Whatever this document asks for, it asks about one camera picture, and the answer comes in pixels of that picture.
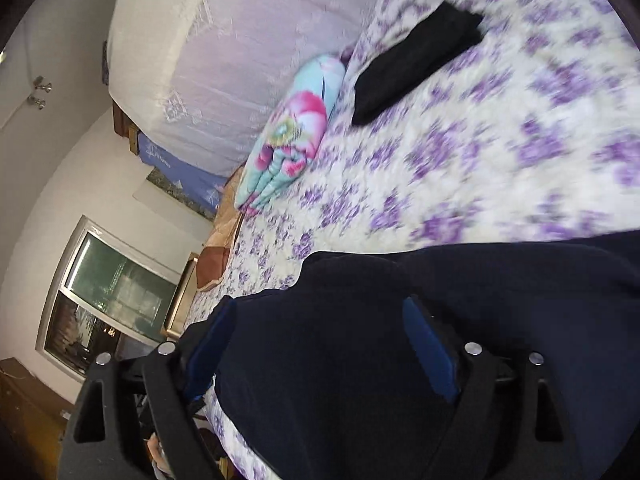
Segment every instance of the navy blue garment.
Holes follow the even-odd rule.
[[[286,291],[238,300],[222,409],[284,479],[418,479],[452,411],[402,328],[417,294],[493,354],[545,356],[586,478],[640,421],[640,233],[558,243],[317,253]]]

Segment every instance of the metal bolt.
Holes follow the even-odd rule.
[[[542,354],[539,354],[538,352],[531,352],[529,354],[529,362],[533,365],[540,366],[541,364],[544,364],[545,358],[543,358]]]
[[[158,353],[160,355],[169,355],[175,350],[175,343],[171,341],[165,341],[158,347]]]
[[[478,343],[470,342],[465,345],[465,352],[471,355],[480,355],[482,347]]]
[[[111,361],[111,354],[108,352],[102,352],[95,358],[95,362],[97,362],[100,366],[103,366]]]

